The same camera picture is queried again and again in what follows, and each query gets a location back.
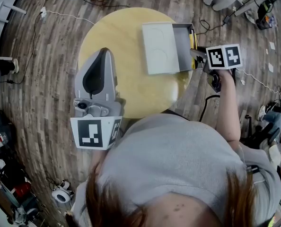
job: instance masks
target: hand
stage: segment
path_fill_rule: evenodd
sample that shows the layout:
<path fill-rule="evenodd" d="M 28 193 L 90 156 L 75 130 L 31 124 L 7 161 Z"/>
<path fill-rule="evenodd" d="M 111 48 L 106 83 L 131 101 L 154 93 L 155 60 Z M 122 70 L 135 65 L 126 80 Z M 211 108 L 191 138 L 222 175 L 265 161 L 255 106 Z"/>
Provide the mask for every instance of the hand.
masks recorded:
<path fill-rule="evenodd" d="M 216 70 L 216 72 L 219 74 L 220 79 L 232 77 L 231 70 Z"/>

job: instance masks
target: white box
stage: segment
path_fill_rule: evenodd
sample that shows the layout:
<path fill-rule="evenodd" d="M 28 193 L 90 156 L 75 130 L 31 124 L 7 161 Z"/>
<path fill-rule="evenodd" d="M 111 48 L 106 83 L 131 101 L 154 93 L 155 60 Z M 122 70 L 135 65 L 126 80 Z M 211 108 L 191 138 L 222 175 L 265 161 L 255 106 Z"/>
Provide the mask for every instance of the white box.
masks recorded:
<path fill-rule="evenodd" d="M 242 67 L 238 44 L 219 45 L 206 48 L 209 69 L 227 70 Z"/>
<path fill-rule="evenodd" d="M 82 149 L 106 150 L 115 144 L 122 116 L 70 118 L 75 145 Z"/>
<path fill-rule="evenodd" d="M 142 25 L 148 73 L 179 72 L 175 37 L 171 22 Z"/>

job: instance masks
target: round wooden table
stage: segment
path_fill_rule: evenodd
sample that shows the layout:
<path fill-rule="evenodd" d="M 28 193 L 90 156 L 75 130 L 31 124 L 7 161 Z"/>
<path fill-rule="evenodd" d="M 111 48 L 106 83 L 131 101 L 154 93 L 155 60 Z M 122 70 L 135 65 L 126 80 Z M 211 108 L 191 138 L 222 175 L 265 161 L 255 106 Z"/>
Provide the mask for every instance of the round wooden table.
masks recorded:
<path fill-rule="evenodd" d="M 189 84 L 192 72 L 147 73 L 142 23 L 165 21 L 175 23 L 167 15 L 152 9 L 122 9 L 99 20 L 83 41 L 79 68 L 103 47 L 113 53 L 118 82 L 116 91 L 126 100 L 125 118 L 143 118 L 168 109 Z"/>

